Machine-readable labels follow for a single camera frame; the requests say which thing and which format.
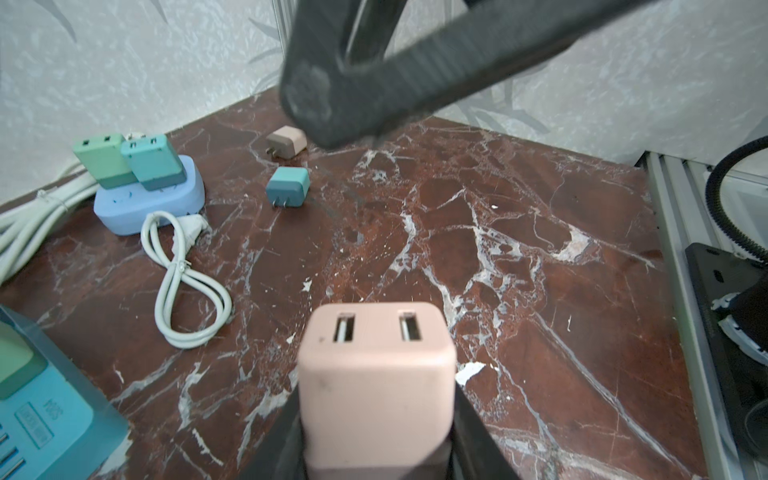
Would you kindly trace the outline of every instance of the beige power adapter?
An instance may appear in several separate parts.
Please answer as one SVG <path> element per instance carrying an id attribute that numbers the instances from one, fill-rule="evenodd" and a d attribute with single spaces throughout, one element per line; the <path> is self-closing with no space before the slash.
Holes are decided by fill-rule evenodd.
<path id="1" fill-rule="evenodd" d="M 456 348 L 429 303 L 337 303 L 299 348 L 310 480 L 444 480 Z"/>
<path id="2" fill-rule="evenodd" d="M 266 142 L 270 145 L 267 152 L 289 160 L 306 148 L 306 135 L 296 127 L 285 125 L 269 134 Z"/>

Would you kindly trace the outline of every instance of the plug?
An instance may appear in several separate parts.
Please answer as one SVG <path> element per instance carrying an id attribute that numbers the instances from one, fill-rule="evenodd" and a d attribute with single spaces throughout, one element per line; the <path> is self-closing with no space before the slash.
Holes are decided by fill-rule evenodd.
<path id="1" fill-rule="evenodd" d="M 278 167 L 266 184 L 273 207 L 301 207 L 310 191 L 310 172 L 302 167 Z"/>
<path id="2" fill-rule="evenodd" d="M 321 306 L 298 363 L 310 480 L 445 478 L 456 348 L 437 307 Z"/>
<path id="3" fill-rule="evenodd" d="M 140 131 L 132 131 L 128 132 L 128 135 L 125 136 L 126 141 L 136 140 L 137 138 L 144 138 L 147 135 L 142 134 Z"/>
<path id="4" fill-rule="evenodd" d="M 210 228 L 210 225 L 208 225 L 208 222 L 205 220 L 205 217 L 203 217 L 200 214 L 192 214 L 192 215 L 184 215 L 183 217 L 178 217 L 177 220 L 179 220 L 179 224 L 181 225 L 181 229 L 184 231 L 184 244 L 187 247 L 186 252 L 182 252 L 182 257 L 186 257 L 187 253 L 189 253 L 190 248 L 197 242 L 197 238 L 200 236 L 200 232 L 203 230 L 208 230 Z M 178 255 L 179 247 L 178 247 L 178 235 L 179 231 L 174 230 L 174 244 L 171 246 L 170 251 L 174 255 Z"/>
<path id="5" fill-rule="evenodd" d="M 86 138 L 72 147 L 72 152 L 103 188 L 117 188 L 137 182 L 134 172 L 120 153 L 125 142 L 122 134 L 104 134 Z"/>
<path id="6" fill-rule="evenodd" d="M 141 182 L 141 186 L 149 191 L 187 181 L 184 166 L 165 135 L 126 141 L 120 152 Z"/>
<path id="7" fill-rule="evenodd" d="M 286 125 L 269 134 L 266 142 L 270 145 L 266 151 L 273 157 L 289 160 L 306 148 L 306 135 L 298 128 Z"/>

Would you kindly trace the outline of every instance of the leaf pattern wallpaper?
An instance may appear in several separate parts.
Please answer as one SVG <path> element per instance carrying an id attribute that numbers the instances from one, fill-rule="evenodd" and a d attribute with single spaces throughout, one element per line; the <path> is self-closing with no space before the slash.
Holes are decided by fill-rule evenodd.
<path id="1" fill-rule="evenodd" d="M 0 203 L 71 145 L 180 127 L 275 85 L 271 0 L 0 0 Z"/>
<path id="2" fill-rule="evenodd" d="M 409 0 L 390 49 L 465 11 Z M 618 163 L 646 150 L 714 163 L 768 114 L 765 25 L 764 0 L 662 0 L 436 115 Z"/>

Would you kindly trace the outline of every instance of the usb port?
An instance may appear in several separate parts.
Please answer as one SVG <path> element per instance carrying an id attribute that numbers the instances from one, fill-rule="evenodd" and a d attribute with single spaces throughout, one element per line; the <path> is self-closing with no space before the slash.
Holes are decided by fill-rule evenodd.
<path id="1" fill-rule="evenodd" d="M 14 447 L 10 452 L 6 453 L 0 458 L 0 468 L 3 468 L 3 466 L 8 463 L 8 460 L 13 458 L 13 455 L 16 455 L 18 453 L 18 449 Z"/>
<path id="2" fill-rule="evenodd" d="M 355 314 L 342 313 L 336 321 L 336 333 L 333 334 L 334 342 L 351 342 L 352 332 L 355 329 Z"/>
<path id="3" fill-rule="evenodd" d="M 422 339 L 414 312 L 400 313 L 400 332 L 402 333 L 402 339 L 406 342 L 415 342 Z"/>

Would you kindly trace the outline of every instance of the table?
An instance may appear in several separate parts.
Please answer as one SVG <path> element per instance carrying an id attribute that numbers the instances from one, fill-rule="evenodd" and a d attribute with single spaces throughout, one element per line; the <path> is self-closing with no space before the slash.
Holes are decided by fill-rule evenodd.
<path id="1" fill-rule="evenodd" d="M 170 134 L 207 191 L 188 258 L 233 297 L 207 345 L 166 343 L 164 270 L 92 204 L 2 288 L 130 421 L 101 478 L 235 478 L 295 386 L 312 310 L 403 300 L 444 312 L 522 478 L 706 475 L 641 169 L 427 118 L 373 147 L 310 145 L 282 163 L 310 170 L 304 206 L 275 209 L 266 136 L 286 123 L 271 90 Z M 183 286 L 174 327 L 214 314 Z"/>

